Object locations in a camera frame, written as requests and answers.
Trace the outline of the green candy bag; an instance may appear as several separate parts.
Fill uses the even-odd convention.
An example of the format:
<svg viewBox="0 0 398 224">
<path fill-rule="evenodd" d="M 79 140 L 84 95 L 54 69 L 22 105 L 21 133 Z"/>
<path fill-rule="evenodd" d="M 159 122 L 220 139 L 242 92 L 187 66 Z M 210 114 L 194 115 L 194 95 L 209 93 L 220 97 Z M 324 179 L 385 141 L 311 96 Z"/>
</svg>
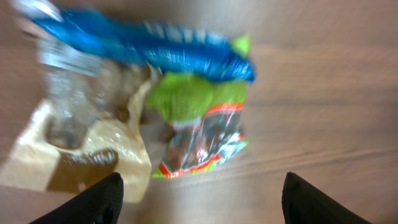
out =
<svg viewBox="0 0 398 224">
<path fill-rule="evenodd" d="M 250 40 L 183 44 L 155 58 L 164 77 L 146 99 L 167 125 L 165 153 L 155 178 L 174 178 L 212 169 L 247 142 L 241 113 L 254 68 L 247 59 Z"/>
</svg>

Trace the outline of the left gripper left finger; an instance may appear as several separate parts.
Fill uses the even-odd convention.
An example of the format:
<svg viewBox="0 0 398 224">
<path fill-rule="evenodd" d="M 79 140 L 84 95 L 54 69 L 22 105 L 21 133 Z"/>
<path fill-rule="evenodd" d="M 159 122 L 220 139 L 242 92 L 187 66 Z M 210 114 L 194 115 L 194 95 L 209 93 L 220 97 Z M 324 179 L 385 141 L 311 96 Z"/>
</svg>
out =
<svg viewBox="0 0 398 224">
<path fill-rule="evenodd" d="M 123 179 L 113 172 L 31 224 L 117 224 L 123 196 Z"/>
</svg>

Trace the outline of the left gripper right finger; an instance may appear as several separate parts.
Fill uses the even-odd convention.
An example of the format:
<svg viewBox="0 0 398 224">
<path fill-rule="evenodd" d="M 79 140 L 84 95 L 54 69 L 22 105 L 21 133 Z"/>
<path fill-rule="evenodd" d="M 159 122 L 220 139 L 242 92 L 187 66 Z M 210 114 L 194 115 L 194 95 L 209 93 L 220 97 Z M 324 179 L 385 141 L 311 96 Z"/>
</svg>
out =
<svg viewBox="0 0 398 224">
<path fill-rule="evenodd" d="M 371 224 L 293 172 L 285 177 L 282 211 L 285 224 Z"/>
</svg>

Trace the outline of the beige brown snack pouch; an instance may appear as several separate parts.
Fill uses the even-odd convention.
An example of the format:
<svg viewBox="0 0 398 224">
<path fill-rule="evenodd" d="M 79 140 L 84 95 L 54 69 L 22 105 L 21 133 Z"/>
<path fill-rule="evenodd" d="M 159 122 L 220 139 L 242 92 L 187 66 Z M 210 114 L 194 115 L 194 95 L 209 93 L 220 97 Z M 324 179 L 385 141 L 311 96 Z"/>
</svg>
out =
<svg viewBox="0 0 398 224">
<path fill-rule="evenodd" d="M 77 194 L 113 172 L 124 200 L 142 200 L 152 165 L 140 134 L 145 98 L 160 73 L 55 39 L 39 41 L 47 96 L 1 166 L 1 184 Z"/>
</svg>

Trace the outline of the blue cookie packet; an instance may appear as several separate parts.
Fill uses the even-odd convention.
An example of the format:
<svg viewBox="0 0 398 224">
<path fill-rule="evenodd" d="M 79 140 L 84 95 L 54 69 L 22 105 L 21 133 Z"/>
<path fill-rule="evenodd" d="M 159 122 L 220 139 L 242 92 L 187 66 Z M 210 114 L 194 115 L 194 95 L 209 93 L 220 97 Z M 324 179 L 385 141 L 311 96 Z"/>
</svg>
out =
<svg viewBox="0 0 398 224">
<path fill-rule="evenodd" d="M 22 16 L 84 53 L 124 63 L 150 63 L 213 81 L 255 80 L 254 65 L 223 36 L 164 22 L 119 22 L 51 1 L 13 1 Z"/>
</svg>

